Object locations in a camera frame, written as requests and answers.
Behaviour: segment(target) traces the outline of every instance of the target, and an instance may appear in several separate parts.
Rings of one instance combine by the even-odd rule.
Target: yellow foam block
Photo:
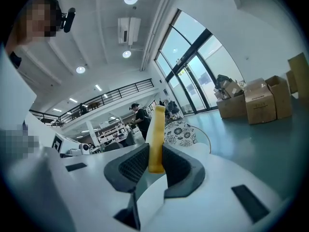
[[[165,107],[155,106],[146,142],[149,143],[148,171],[154,174],[164,173],[162,166],[162,144],[164,143]]]

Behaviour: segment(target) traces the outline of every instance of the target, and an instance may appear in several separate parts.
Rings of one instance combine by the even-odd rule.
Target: floor
[[[248,125],[246,117],[221,119],[218,110],[183,120],[209,136],[212,154],[249,170],[285,199],[297,191],[309,156],[309,113],[296,99],[292,105],[292,117],[258,125]],[[197,132],[197,140],[205,143],[207,139]],[[137,186],[137,198],[161,176],[145,171]]]

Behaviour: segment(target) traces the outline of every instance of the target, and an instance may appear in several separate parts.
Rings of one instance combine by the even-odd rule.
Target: stacked boxes
[[[247,115],[252,125],[292,115],[289,86],[278,76],[253,80],[243,90],[236,82],[226,80],[220,82],[215,95],[221,118]]]

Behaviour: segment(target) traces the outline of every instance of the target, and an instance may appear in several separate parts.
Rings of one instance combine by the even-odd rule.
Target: large window
[[[216,37],[212,35],[198,51],[215,77],[222,74],[234,80],[243,81],[237,65]]]
[[[156,62],[184,114],[216,109],[216,77],[243,81],[235,62],[212,33],[178,11],[163,39]]]
[[[174,24],[175,29],[179,31],[190,43],[193,43],[198,36],[205,30],[205,27],[188,14],[181,12]]]
[[[174,67],[189,47],[190,44],[175,29],[172,29],[162,47],[162,53]]]

